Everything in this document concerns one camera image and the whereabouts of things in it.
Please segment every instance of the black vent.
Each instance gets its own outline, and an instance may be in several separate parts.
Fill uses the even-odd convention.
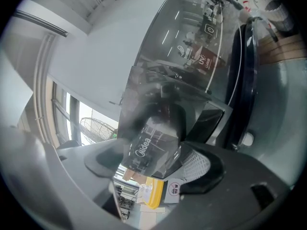
[[[274,201],[273,195],[270,193],[268,188],[263,185],[254,185],[251,187],[261,209],[265,209],[270,203]]]
[[[67,158],[64,157],[64,156],[62,156],[62,155],[59,155],[59,159],[60,159],[61,161],[64,161],[64,160],[66,160]]]

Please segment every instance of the warning label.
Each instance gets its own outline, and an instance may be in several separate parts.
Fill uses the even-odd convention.
[[[180,188],[180,185],[179,185],[177,182],[173,182],[173,183],[171,183],[171,185],[168,187],[168,193],[169,193],[171,196],[177,196],[177,195],[179,195],[179,188]]]
[[[164,202],[165,203],[178,203],[179,202],[179,193],[180,186],[183,184],[183,180],[181,179],[169,179],[167,182],[167,191],[165,195]]]

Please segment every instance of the midea logo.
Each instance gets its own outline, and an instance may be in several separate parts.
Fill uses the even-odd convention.
[[[152,140],[146,138],[145,139],[145,142],[143,144],[141,144],[141,148],[139,150],[136,150],[135,151],[135,154],[139,157],[144,157],[145,156],[145,152],[148,148],[148,145],[149,143],[151,142]]]

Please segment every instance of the window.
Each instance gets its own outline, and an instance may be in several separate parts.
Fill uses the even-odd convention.
[[[91,134],[91,132],[94,133],[94,128],[97,123],[104,124],[106,127],[113,129],[108,136],[109,138],[116,137],[114,135],[117,133],[118,122],[78,101],[60,88],[56,83],[53,85],[52,103],[56,134],[61,145],[69,140],[77,141],[78,144],[76,144],[76,146],[87,146],[95,143],[95,137],[92,138],[89,134]],[[88,121],[88,126],[84,126],[82,122],[85,119]],[[133,179],[130,179],[127,182],[122,179],[126,169],[126,167],[119,165],[114,176],[116,178],[115,182],[117,184],[123,182],[124,184],[130,184],[131,186],[137,186],[138,183]]]

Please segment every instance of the wooden panel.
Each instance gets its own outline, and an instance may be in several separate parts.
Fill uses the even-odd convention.
[[[142,185],[146,183],[147,176],[139,173],[134,173],[132,179],[135,180],[138,184]]]
[[[294,43],[294,42],[298,42],[298,41],[302,41],[302,37],[300,35],[294,35],[291,37],[286,37],[283,39],[280,39],[277,43],[276,42],[271,42],[265,46],[260,45],[259,47],[259,51],[258,53],[260,55],[265,54],[267,52],[270,52],[274,49],[277,49],[278,47],[282,46],[282,45],[286,45],[286,44],[290,44],[290,43]]]
[[[266,54],[263,54],[262,56],[271,57],[271,56],[275,56],[275,55],[282,54],[285,52],[298,50],[298,49],[304,49],[304,48],[306,48],[305,43],[303,41],[299,41],[299,42],[294,42],[294,43],[290,43],[290,44],[286,44],[281,47],[278,47]]]
[[[284,36],[282,36],[282,35],[280,34],[280,32],[278,32],[278,31],[274,31],[274,32],[275,32],[275,35],[277,36],[278,40],[284,38]],[[267,44],[269,44],[269,43],[271,43],[271,42],[273,42],[273,38],[271,37],[271,35],[268,35],[268,36],[266,36],[266,37],[260,39],[260,40],[258,41],[258,44],[259,44],[259,46],[265,46],[265,45],[267,45]]]
[[[128,181],[133,176],[135,172],[129,169],[126,169],[125,173],[123,174],[123,180]]]
[[[287,59],[307,58],[306,49],[284,52],[273,57],[260,57],[260,65],[277,63]]]

